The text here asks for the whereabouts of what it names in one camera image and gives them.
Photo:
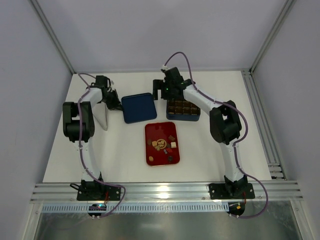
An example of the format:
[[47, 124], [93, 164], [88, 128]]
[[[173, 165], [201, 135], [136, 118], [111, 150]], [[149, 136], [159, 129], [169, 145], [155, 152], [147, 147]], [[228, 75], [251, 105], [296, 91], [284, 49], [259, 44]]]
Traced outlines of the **metal serving tongs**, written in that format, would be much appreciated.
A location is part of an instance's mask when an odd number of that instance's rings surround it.
[[108, 130], [108, 108], [104, 102], [98, 103], [93, 107], [93, 117], [104, 131]]

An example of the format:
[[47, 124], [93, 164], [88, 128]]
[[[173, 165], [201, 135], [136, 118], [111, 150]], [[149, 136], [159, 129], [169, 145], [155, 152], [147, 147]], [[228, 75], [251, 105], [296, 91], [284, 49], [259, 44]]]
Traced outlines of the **blue chocolate tin box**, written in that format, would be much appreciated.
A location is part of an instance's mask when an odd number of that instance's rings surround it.
[[167, 100], [166, 118], [172, 121], [197, 122], [200, 119], [201, 109], [186, 100]]

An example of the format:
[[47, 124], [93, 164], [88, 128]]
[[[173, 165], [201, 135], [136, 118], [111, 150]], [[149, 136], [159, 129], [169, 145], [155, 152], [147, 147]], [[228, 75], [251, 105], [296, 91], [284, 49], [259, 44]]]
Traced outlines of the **blue tin lid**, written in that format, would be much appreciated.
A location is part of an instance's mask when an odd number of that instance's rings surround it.
[[127, 95], [121, 98], [123, 119], [126, 124], [139, 123], [157, 118], [154, 97], [151, 93]]

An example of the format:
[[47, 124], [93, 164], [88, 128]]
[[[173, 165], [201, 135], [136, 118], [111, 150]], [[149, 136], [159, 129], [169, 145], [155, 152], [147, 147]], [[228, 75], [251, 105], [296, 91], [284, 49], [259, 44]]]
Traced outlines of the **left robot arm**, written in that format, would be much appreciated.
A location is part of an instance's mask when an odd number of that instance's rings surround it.
[[83, 167], [80, 183], [71, 183], [70, 187], [77, 191], [78, 201], [119, 201], [120, 185], [104, 182], [95, 159], [93, 108], [104, 104], [106, 111], [122, 111], [123, 106], [107, 76], [97, 75], [94, 79], [95, 82], [87, 85], [86, 92], [77, 102], [66, 101], [62, 105], [63, 134], [75, 145]]

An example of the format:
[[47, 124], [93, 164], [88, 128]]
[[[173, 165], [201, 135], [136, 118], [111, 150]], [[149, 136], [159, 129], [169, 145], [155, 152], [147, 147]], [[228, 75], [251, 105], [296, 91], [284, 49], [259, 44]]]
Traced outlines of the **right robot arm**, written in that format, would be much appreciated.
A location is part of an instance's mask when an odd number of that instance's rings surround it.
[[240, 198], [244, 195], [248, 186], [248, 177], [240, 165], [239, 142], [242, 124], [242, 116], [233, 101], [223, 102], [209, 96], [196, 86], [192, 78], [184, 80], [177, 67], [163, 66], [161, 71], [164, 79], [153, 80], [153, 98], [158, 99], [158, 91], [161, 98], [168, 101], [186, 100], [195, 104], [209, 117], [209, 131], [212, 138], [220, 145], [224, 161], [224, 184], [212, 184], [211, 192], [222, 199]]

